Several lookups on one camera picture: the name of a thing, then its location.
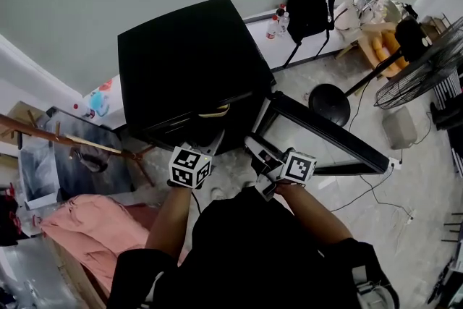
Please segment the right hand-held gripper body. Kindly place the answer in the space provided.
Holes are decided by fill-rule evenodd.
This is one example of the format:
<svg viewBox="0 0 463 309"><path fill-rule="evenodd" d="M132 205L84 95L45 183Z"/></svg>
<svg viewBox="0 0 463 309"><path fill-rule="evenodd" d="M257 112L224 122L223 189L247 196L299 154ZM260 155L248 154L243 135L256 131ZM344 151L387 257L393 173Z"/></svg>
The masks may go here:
<svg viewBox="0 0 463 309"><path fill-rule="evenodd" d="M317 160L315 157L288 149L281 155L263 149L256 156L261 170L257 170L256 190L269 201L279 182L306 185L313 175Z"/></svg>

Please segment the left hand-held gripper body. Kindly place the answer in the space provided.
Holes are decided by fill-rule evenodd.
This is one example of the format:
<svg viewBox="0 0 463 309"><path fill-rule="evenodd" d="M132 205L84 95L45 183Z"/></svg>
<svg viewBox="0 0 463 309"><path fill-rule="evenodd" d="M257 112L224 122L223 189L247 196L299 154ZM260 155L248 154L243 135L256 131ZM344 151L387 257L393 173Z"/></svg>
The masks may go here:
<svg viewBox="0 0 463 309"><path fill-rule="evenodd" d="M199 190L211 174L212 159L187 143L176 146L169 160L168 185Z"/></svg>

